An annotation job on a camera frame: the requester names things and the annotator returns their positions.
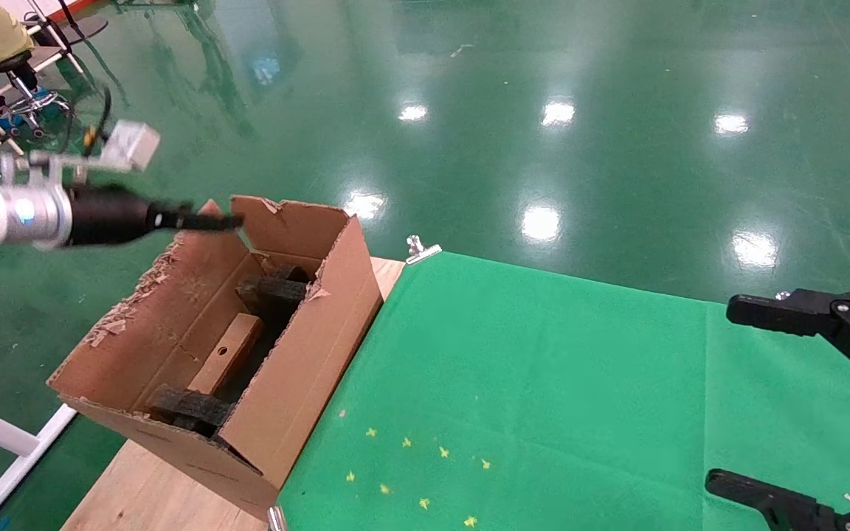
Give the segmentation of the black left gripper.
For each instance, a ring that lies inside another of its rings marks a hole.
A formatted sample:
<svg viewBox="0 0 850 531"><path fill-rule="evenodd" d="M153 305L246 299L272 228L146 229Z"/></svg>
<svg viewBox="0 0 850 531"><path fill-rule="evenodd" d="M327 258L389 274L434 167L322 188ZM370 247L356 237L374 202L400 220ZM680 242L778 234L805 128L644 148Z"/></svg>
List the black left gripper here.
<svg viewBox="0 0 850 531"><path fill-rule="evenodd" d="M154 232L228 232L243 226L245 215L191 212L152 203L121 184L81 185L67 189L71 205L68 246L115 246Z"/></svg>

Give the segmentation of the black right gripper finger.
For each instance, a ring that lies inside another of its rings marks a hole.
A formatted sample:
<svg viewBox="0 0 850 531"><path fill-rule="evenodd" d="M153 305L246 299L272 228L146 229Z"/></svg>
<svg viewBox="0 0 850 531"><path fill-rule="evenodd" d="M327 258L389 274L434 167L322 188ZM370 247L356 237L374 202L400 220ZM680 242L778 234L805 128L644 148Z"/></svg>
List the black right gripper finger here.
<svg viewBox="0 0 850 531"><path fill-rule="evenodd" d="M850 511L837 512L814 497L731 471L709 471L705 489L759 511L770 530L850 530Z"/></svg>
<svg viewBox="0 0 850 531"><path fill-rule="evenodd" d="M796 289L780 298L736 294L729 322L794 336L820 336L850 360L850 291L831 294Z"/></svg>

